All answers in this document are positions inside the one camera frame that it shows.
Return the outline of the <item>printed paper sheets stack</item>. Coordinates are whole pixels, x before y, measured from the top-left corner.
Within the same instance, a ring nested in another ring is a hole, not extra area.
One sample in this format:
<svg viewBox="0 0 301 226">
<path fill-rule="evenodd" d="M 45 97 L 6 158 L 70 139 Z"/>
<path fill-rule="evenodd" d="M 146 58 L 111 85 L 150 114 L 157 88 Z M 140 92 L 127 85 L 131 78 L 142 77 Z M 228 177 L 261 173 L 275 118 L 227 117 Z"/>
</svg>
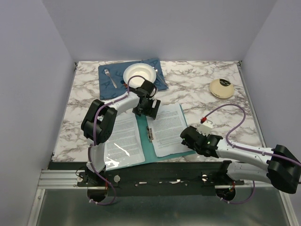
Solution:
<svg viewBox="0 0 301 226">
<path fill-rule="evenodd" d="M 182 144 L 180 134 L 187 123 L 180 104 L 162 105 L 155 119 L 147 117 L 152 134 L 152 144 L 157 157 L 173 158 L 193 154 L 194 151 Z"/>
</svg>

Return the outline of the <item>teal paper folder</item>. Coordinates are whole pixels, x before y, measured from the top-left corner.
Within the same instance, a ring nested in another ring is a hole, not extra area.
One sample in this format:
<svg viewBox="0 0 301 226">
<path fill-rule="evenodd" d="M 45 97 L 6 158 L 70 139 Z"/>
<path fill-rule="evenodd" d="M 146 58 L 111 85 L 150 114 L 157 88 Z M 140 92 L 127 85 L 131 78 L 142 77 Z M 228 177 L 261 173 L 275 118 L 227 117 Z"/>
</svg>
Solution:
<svg viewBox="0 0 301 226">
<path fill-rule="evenodd" d="M 145 162 L 143 162 L 141 164 L 172 159 L 172 158 L 168 158 L 168 157 L 159 158 L 156 156 L 153 144 L 149 142 L 149 139 L 147 136 L 147 130 L 146 130 L 146 127 L 148 127 L 147 119 L 144 117 L 141 117 L 141 118 L 137 118 L 136 120 L 137 120 L 137 124 L 138 124 L 142 149 L 143 149 L 143 153 L 144 153 L 144 157 L 145 157 Z M 173 156 L 173 158 L 179 158 L 179 157 L 182 157 L 182 156 L 176 156 L 176 155 Z"/>
</svg>

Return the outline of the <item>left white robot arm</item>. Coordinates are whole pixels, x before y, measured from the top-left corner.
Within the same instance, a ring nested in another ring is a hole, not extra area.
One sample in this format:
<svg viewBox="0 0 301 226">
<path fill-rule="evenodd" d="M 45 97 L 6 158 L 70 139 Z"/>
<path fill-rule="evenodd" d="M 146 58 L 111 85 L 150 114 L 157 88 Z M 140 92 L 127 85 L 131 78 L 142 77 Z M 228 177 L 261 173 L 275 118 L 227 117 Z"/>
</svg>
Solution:
<svg viewBox="0 0 301 226">
<path fill-rule="evenodd" d="M 131 110 L 135 119 L 141 117 L 155 119 L 160 106 L 160 100 L 154 99 L 156 93 L 155 84 L 143 79 L 137 88 L 128 84 L 126 92 L 119 97 L 107 102 L 98 99 L 92 102 L 81 124 L 84 137 L 91 141 L 88 148 L 87 170 L 91 171 L 88 180 L 92 185 L 99 186 L 105 181 L 113 187 L 113 183 L 103 174 L 104 151 L 117 116 Z"/>
</svg>

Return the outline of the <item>single printed paper sheet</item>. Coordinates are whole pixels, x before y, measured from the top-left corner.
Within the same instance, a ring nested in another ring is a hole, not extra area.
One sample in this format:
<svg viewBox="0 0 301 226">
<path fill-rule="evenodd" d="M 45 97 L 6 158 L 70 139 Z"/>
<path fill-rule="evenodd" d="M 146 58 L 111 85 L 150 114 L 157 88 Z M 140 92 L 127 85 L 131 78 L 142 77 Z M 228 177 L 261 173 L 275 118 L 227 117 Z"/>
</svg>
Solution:
<svg viewBox="0 0 301 226">
<path fill-rule="evenodd" d="M 105 144 L 104 162 L 107 170 L 145 162 L 138 124 L 133 113 L 117 116 L 113 132 Z"/>
</svg>

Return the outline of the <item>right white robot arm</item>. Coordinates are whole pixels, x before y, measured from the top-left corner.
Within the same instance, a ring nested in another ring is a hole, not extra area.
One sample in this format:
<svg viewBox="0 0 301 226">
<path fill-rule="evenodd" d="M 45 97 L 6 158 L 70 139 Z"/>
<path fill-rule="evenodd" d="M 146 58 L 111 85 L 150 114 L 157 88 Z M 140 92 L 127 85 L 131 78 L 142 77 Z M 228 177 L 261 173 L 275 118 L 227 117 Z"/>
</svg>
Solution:
<svg viewBox="0 0 301 226">
<path fill-rule="evenodd" d="M 295 194 L 301 177 L 301 163 L 283 145 L 257 148 L 230 142 L 218 135 L 203 135 L 195 127 L 184 129 L 182 144 L 205 157 L 232 159 L 228 168 L 217 171 L 223 185 L 232 180 L 252 180 L 272 184 L 276 189 Z"/>
</svg>

